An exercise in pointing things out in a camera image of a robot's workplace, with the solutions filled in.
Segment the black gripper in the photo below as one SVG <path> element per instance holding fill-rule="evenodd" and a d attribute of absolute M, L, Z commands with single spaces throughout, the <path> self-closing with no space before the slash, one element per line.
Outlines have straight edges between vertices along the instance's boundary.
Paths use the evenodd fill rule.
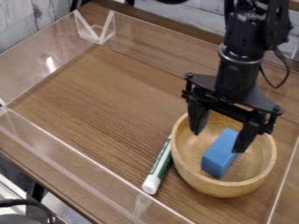
<path fill-rule="evenodd" d="M 257 74 L 264 74 L 261 60 L 266 48 L 230 49 L 218 46 L 218 70 L 214 76 L 198 73 L 184 75 L 181 97 L 188 105 L 190 132 L 198 135 L 209 112 L 214 111 L 242 124 L 232 152 L 244 153 L 256 135 L 270 134 L 280 106 L 262 96 L 257 87 Z"/>

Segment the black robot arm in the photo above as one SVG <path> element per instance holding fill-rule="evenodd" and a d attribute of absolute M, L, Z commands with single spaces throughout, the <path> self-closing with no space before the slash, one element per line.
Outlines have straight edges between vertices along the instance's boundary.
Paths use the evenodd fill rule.
<path fill-rule="evenodd" d="M 273 131 L 281 115 L 280 106 L 257 87 L 257 77 L 265 75 L 261 60 L 266 51 L 285 60 L 277 47 L 292 29 L 288 0 L 224 0 L 224 22 L 217 74 L 186 73 L 181 97 L 193 134 L 204 129 L 210 111 L 242 124 L 232 146 L 241 153 L 256 136 Z"/>

